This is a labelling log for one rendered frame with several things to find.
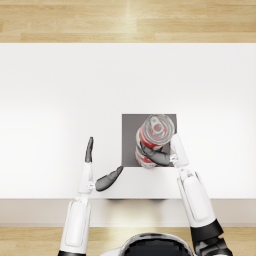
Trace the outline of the dark round robot body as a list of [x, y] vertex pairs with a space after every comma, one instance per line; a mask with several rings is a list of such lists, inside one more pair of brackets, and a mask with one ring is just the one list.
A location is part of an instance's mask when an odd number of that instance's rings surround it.
[[134, 235], [120, 248], [99, 256], [196, 256], [181, 238], [167, 233], [149, 232]]

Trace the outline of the red soda can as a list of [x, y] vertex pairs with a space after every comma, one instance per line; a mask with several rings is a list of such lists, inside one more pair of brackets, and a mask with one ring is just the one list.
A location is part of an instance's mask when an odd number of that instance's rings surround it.
[[164, 114], [150, 115], [136, 133], [136, 144], [153, 150], [160, 150], [170, 142], [175, 133], [173, 121]]
[[135, 158], [138, 164], [144, 168], [154, 168], [157, 166], [156, 163], [147, 158], [139, 147], [135, 149]]

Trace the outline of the dark grey square mat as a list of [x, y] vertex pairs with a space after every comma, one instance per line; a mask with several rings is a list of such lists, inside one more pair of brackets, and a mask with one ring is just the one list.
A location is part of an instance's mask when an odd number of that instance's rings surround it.
[[[135, 158], [136, 133], [144, 121], [149, 117], [149, 114], [123, 114], [122, 115], [122, 165], [125, 167], [142, 167], [138, 164]], [[175, 125], [175, 133], [177, 132], [177, 118], [175, 114], [167, 114]], [[170, 142], [160, 150], [170, 154]]]

